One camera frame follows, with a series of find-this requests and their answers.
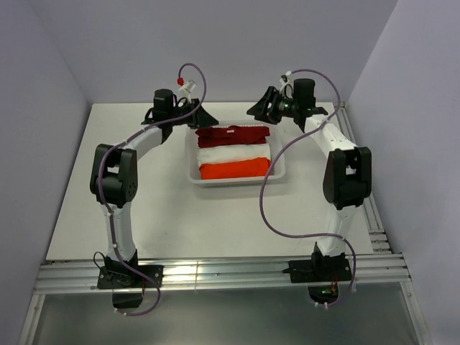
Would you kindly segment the dark red t-shirt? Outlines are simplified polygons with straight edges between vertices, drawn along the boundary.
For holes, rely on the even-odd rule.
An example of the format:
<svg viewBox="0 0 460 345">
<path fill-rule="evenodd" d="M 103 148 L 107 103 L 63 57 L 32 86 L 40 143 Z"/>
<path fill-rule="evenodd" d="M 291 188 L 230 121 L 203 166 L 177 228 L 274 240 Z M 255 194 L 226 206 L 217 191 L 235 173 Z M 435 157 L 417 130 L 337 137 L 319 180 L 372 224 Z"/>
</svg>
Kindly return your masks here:
<svg viewBox="0 0 460 345">
<path fill-rule="evenodd" d="M 199 148 L 229 146 L 237 144 L 265 144 L 270 136 L 267 126 L 229 126 L 227 128 L 208 127 L 197 129 Z"/>
</svg>

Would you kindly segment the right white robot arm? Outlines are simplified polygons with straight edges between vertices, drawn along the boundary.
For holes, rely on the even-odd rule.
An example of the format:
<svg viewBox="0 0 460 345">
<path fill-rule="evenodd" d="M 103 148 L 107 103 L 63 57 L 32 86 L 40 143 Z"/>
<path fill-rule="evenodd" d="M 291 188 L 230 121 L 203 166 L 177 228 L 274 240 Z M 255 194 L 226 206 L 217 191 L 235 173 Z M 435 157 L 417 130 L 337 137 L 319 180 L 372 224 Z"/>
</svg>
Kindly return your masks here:
<svg viewBox="0 0 460 345">
<path fill-rule="evenodd" d="M 335 273 L 336 263 L 345 259 L 353 218 L 372 191 L 372 153 L 331 123 L 333 116 L 316 105 L 315 85 L 312 79 L 300 78 L 284 81 L 281 89 L 270 86 L 247 114 L 268 124 L 292 119 L 326 157 L 322 189 L 328 211 L 325 230 L 313 250 L 311 272 L 327 280 Z"/>
</svg>

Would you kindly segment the white plastic basket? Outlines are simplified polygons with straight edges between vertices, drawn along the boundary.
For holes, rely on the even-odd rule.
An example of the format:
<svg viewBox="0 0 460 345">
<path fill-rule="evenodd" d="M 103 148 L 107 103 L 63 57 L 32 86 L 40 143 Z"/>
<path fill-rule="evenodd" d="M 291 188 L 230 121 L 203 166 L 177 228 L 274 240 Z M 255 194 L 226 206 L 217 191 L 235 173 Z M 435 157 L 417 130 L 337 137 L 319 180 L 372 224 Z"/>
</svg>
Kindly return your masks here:
<svg viewBox="0 0 460 345">
<path fill-rule="evenodd" d="M 227 128 L 230 126 L 239 127 L 262 127 L 266 126 L 270 129 L 270 136 L 267 138 L 267 143 L 270 146 L 271 158 L 274 158 L 282 149 L 280 140 L 281 132 L 275 125 L 265 124 L 255 120 L 238 120 L 238 121 L 222 121 L 216 128 Z M 185 134 L 185 176 L 188 181 L 194 185 L 201 187 L 214 186 L 233 186 L 233 185 L 256 185 L 261 184 L 263 177 L 246 177 L 246 178 L 227 178 L 227 179 L 212 179 L 202 180 L 198 166 L 198 136 L 195 134 L 195 129 L 187 129 Z"/>
</svg>

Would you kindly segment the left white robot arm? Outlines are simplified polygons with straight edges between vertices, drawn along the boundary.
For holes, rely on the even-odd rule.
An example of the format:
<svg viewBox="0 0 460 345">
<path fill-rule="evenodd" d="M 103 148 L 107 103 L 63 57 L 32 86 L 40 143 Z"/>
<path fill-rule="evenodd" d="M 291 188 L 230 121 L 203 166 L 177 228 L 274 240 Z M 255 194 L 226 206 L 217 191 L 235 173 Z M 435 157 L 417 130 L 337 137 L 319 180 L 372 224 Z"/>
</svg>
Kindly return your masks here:
<svg viewBox="0 0 460 345">
<path fill-rule="evenodd" d="M 178 98 L 169 89 L 154 93 L 153 104 L 144 115 L 142 128 L 120 144 L 96 147 L 90 178 L 90 191 L 106 218 L 109 249 L 103 258 L 101 274 L 107 280 L 131 287 L 146 274 L 140 271 L 132 235 L 131 206 L 138 189 L 138 161 L 164 144 L 174 127 L 191 129 L 219 123 L 198 98 Z"/>
</svg>

